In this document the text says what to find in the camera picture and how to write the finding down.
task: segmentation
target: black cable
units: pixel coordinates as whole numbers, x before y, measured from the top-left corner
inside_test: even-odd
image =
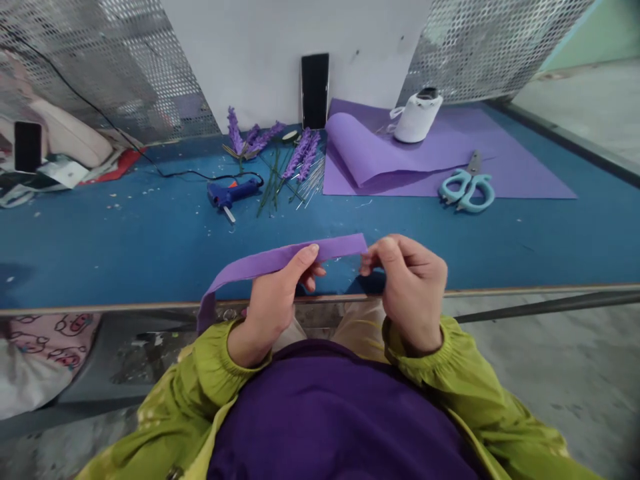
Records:
[[[16,42],[21,43],[22,45],[26,46],[28,49],[32,50],[32,52],[34,52],[38,57],[40,57],[42,60],[47,62],[48,66],[50,66],[53,69],[53,71],[56,73],[56,75],[58,75],[60,80],[62,80],[62,82],[64,82],[64,84],[69,88],[69,90],[71,90],[74,93],[74,95],[76,95],[78,98],[80,98],[80,100],[82,100],[88,106],[90,106],[92,109],[94,109],[96,112],[98,112],[98,114],[100,114],[102,116],[102,118],[104,118],[107,121],[107,123],[114,130],[116,130],[116,132],[118,132],[120,134],[120,136],[122,138],[124,138],[124,140],[126,140],[128,142],[128,144],[130,144],[132,146],[132,148],[136,152],[138,152],[141,156],[146,158],[149,161],[149,163],[152,164],[155,167],[155,169],[158,172],[158,175],[160,175],[162,178],[171,178],[171,177],[177,177],[178,175],[184,175],[186,173],[193,173],[195,175],[199,175],[200,177],[202,177],[202,178],[204,178],[206,180],[215,181],[215,180],[222,180],[222,179],[226,179],[226,178],[235,179],[236,177],[243,177],[244,175],[255,175],[256,177],[258,177],[260,179],[260,183],[258,184],[258,187],[262,187],[262,185],[265,184],[264,178],[262,178],[262,176],[260,176],[260,174],[258,174],[256,172],[252,172],[252,171],[240,172],[240,173],[238,173],[236,175],[221,175],[219,177],[208,177],[208,176],[203,175],[202,173],[200,173],[198,171],[195,171],[195,170],[185,170],[185,171],[182,171],[182,172],[174,172],[174,173],[163,173],[162,170],[160,170],[160,168],[158,167],[158,165],[156,165],[156,163],[153,160],[151,160],[151,158],[146,156],[145,153],[142,152],[142,150],[140,150],[136,146],[136,144],[134,144],[134,142],[129,140],[128,136],[126,136],[122,131],[120,131],[120,129],[113,124],[113,122],[108,118],[108,116],[106,116],[106,114],[102,110],[100,110],[100,108],[96,107],[87,98],[82,96],[82,94],[80,94],[80,92],[78,92],[78,90],[73,88],[73,86],[67,81],[67,79],[64,78],[64,75],[62,75],[62,73],[60,73],[60,70],[58,70],[58,68],[53,64],[53,62],[51,60],[49,60],[49,58],[46,55],[44,55],[43,53],[40,53],[38,50],[36,50],[36,48],[32,47],[31,44],[29,44],[29,42],[24,40],[18,34],[12,32],[8,28],[6,28],[2,23],[0,23],[0,28],[2,28],[2,30],[7,32],[9,34],[9,36],[11,38],[13,38]],[[11,47],[8,47],[8,46],[5,46],[5,45],[0,45],[0,47],[5,49],[5,50],[8,50],[8,51],[10,51],[12,53],[15,52],[15,50],[12,49]]]

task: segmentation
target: yellow-green sleeve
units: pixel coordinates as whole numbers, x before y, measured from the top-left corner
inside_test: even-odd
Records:
[[[452,317],[441,318],[440,350],[409,358],[388,319],[383,326],[388,360],[437,402],[458,415],[514,480],[598,479],[570,458],[558,430],[544,425],[504,390],[469,334]]]
[[[236,324],[218,323],[188,347],[138,409],[137,430],[93,458],[78,478],[164,479],[173,467],[187,470],[218,409],[271,360],[258,369],[234,364],[227,337]]]

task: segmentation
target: concrete floor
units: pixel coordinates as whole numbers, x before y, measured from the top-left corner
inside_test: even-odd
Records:
[[[556,70],[514,104],[640,167],[640,58]]]
[[[556,295],[446,299],[462,315]],[[302,306],[311,336],[326,337],[336,305]],[[637,479],[640,465],[640,305],[466,324],[504,386],[558,428],[571,454],[608,479]],[[56,427],[2,444],[0,478],[67,479],[96,452],[135,428],[135,408]]]

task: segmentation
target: hand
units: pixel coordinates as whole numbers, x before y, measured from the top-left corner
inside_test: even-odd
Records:
[[[298,282],[315,291],[315,277],[327,272],[319,263],[317,244],[301,249],[282,270],[253,280],[246,320],[229,334],[227,350],[236,365],[260,364],[280,334],[293,321],[293,298]]]
[[[426,355],[442,346],[440,313],[447,285],[447,264],[415,240],[389,235],[362,255],[360,274],[384,268],[387,284],[382,296],[385,312],[412,353]]]

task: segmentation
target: purple shirt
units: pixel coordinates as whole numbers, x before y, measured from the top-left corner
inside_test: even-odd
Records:
[[[241,390],[215,438],[213,479],[478,479],[448,416],[390,365],[296,342]]]

